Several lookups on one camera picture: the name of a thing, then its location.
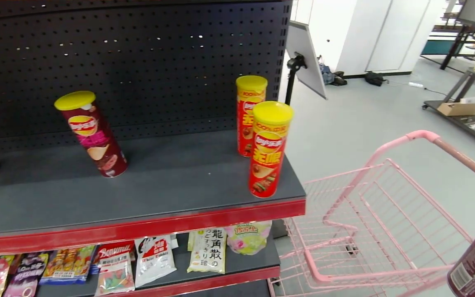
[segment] cardboard box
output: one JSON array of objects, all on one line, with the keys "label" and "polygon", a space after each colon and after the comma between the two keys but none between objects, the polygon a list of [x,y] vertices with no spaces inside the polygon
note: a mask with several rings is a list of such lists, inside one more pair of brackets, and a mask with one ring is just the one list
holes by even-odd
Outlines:
[{"label": "cardboard box", "polygon": [[445,116],[475,116],[475,103],[441,103],[437,110]]}]

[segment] yellow lid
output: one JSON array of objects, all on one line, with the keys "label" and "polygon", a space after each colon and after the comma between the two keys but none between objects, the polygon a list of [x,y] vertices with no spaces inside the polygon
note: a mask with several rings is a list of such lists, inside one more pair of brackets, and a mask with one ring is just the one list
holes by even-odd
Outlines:
[{"label": "yellow lid", "polygon": [[292,120],[292,107],[276,101],[265,101],[256,104],[252,109],[254,118],[268,125],[283,125]]},{"label": "yellow lid", "polygon": [[96,99],[96,96],[91,91],[78,91],[72,92],[61,96],[54,102],[54,107],[59,111],[72,111],[82,106],[92,103]]},{"label": "yellow lid", "polygon": [[236,79],[236,86],[243,90],[264,90],[267,79],[257,75],[245,75]]}]

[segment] black pegboard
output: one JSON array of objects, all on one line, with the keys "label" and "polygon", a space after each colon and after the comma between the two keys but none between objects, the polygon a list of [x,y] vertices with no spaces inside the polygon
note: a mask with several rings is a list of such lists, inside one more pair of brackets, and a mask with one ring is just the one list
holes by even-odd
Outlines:
[{"label": "black pegboard", "polygon": [[239,75],[277,99],[290,8],[0,1],[0,151],[74,143],[52,104],[75,90],[97,94],[119,139],[234,128]]}]

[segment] red shelf edge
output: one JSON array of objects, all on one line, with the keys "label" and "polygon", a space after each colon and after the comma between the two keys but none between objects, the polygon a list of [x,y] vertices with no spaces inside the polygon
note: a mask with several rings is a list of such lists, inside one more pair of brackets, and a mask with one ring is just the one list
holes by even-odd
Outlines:
[{"label": "red shelf edge", "polygon": [[0,237],[0,255],[59,250],[72,246],[104,244],[144,236],[158,236],[244,222],[295,217],[305,214],[305,205],[306,199],[302,197],[301,199],[282,203],[209,211],[188,216],[143,220],[125,224],[105,224],[103,226],[65,231],[2,236]]},{"label": "red shelf edge", "polygon": [[111,295],[111,297],[170,297],[185,293],[220,288],[222,286],[266,280],[268,278],[278,278],[279,276],[280,267],[273,266],[254,271],[226,274],[221,276],[215,276],[213,278],[193,280],[191,282],[183,282],[151,289],[142,289],[138,291],[119,293]]}]

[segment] cart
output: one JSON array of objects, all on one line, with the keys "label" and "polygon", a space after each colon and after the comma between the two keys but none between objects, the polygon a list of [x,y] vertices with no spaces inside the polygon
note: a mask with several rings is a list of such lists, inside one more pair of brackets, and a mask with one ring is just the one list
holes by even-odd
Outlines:
[{"label": "cart", "polygon": [[294,250],[268,280],[271,297],[409,297],[446,282],[473,239],[396,163],[376,163],[419,138],[475,172],[473,160],[419,130],[381,146],[361,169],[306,183],[305,216],[284,220]]}]

